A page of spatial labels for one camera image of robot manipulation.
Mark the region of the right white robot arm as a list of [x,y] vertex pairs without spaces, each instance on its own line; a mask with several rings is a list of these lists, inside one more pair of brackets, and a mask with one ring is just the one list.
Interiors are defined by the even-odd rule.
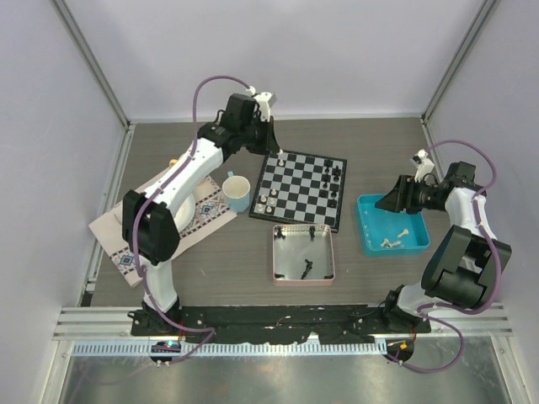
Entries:
[[475,182],[475,167],[453,162],[440,183],[402,175],[377,209],[417,215],[445,211],[451,226],[427,263],[421,280],[388,292],[380,320],[389,332],[417,327],[437,307],[476,315],[489,307],[512,254],[497,239],[485,213],[486,191]]

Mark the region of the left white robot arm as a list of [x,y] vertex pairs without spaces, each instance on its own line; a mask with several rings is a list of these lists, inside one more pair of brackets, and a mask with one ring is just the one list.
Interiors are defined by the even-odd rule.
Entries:
[[217,117],[196,132],[188,151],[155,184],[129,191],[122,200],[122,237],[134,255],[145,295],[142,308],[160,335],[177,329],[181,305],[173,286],[172,256],[180,235],[174,222],[199,183],[244,148],[253,154],[278,153],[269,92],[234,93]]

